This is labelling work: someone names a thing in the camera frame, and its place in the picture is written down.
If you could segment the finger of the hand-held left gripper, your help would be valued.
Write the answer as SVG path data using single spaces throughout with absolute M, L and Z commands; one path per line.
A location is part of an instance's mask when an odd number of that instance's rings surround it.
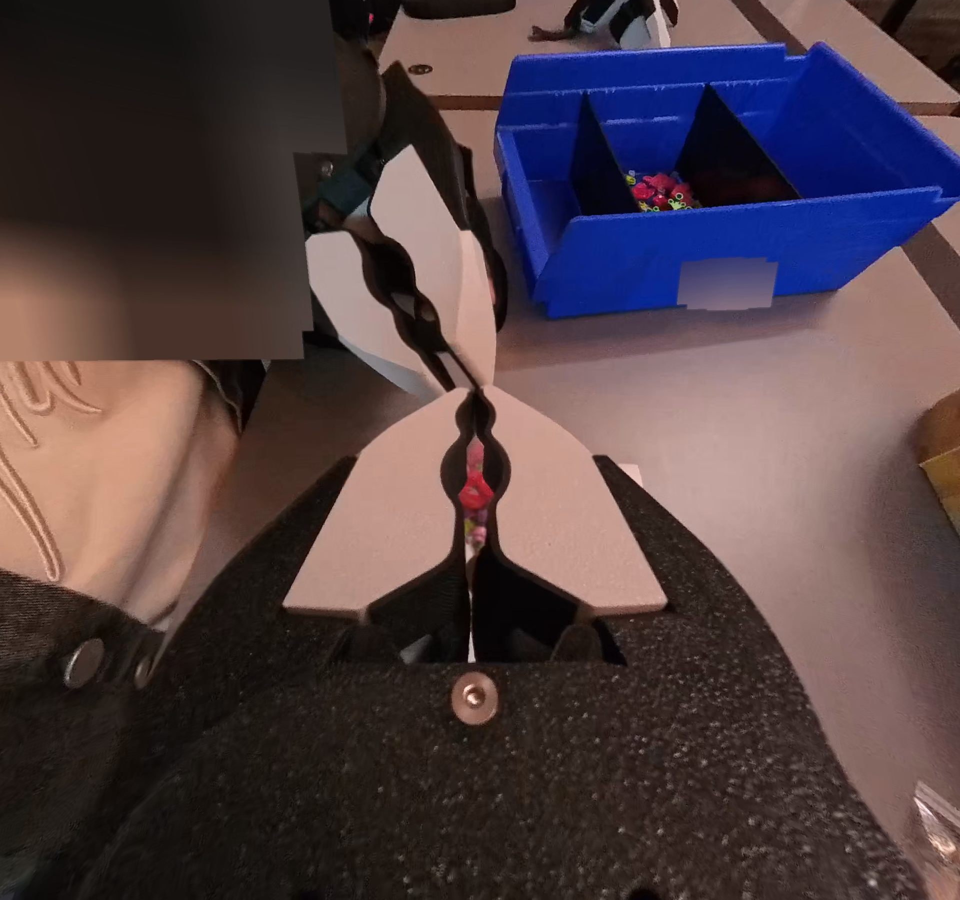
M 378 299 L 364 273 L 364 253 L 348 232 L 306 240 L 309 285 L 338 340 L 396 387 L 423 400 L 447 390 L 402 336 L 390 306 Z
M 498 331 L 486 258 L 474 232 L 459 227 L 413 145 L 384 166 L 370 216 L 410 262 L 416 340 L 432 354 L 448 354 L 472 386 L 491 385 Z

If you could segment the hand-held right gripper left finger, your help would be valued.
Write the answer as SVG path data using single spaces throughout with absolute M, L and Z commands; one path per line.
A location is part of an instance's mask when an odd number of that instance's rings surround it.
M 406 416 L 356 457 L 282 602 L 290 613 L 369 619 L 374 606 L 438 567 L 455 547 L 442 462 L 458 443 L 453 390 Z

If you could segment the pile of colourful lego pieces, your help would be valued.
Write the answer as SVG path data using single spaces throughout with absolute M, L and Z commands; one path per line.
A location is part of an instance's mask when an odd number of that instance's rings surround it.
M 701 209 L 690 184 L 677 173 L 642 174 L 627 171 L 623 175 L 630 196 L 641 212 L 669 212 Z

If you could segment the yellow cardboard box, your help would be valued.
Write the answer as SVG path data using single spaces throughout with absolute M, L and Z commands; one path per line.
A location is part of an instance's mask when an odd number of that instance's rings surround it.
M 919 419 L 915 452 L 919 467 L 956 533 L 959 532 L 959 391 L 937 402 Z

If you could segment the clear printed plastic bag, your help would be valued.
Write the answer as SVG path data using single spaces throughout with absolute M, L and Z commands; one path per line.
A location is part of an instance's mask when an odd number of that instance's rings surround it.
M 474 606 L 474 573 L 488 541 L 494 491 L 485 478 L 485 448 L 474 436 L 466 449 L 466 477 L 459 493 L 462 509 L 465 576 L 469 604 Z
M 924 781 L 914 787 L 914 835 L 930 898 L 959 898 L 959 810 Z

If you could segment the spare black white gripper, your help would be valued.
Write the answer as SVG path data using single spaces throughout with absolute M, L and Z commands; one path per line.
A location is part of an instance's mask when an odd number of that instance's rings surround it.
M 626 51 L 669 48 L 679 19 L 677 0 L 575 0 L 557 29 L 533 25 L 530 42 L 568 42 L 607 32 Z

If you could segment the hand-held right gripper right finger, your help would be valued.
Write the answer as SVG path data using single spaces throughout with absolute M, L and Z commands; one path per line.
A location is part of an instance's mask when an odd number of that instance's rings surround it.
M 509 564 L 589 617 L 663 610 L 667 597 L 593 455 L 571 433 L 502 390 L 483 390 L 505 457 L 495 545 Z

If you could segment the blue plastic bin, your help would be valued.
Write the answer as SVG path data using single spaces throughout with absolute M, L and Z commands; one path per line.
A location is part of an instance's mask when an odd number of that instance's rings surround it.
M 582 216 L 570 186 L 581 94 L 623 174 L 678 173 L 713 85 L 798 201 Z M 781 44 L 513 60 L 495 126 L 532 301 L 551 319 L 691 306 L 731 272 L 770 297 L 836 291 L 958 203 L 958 155 L 830 47 Z

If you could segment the black bin divider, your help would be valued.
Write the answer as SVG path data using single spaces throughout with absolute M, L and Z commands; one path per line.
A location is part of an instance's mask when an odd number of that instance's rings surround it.
M 714 171 L 779 174 L 790 183 L 713 85 L 703 87 L 676 169 L 695 196 L 692 183 L 702 174 Z
M 594 104 L 586 92 L 580 97 L 569 183 L 582 216 L 618 216 L 639 212 L 595 113 Z

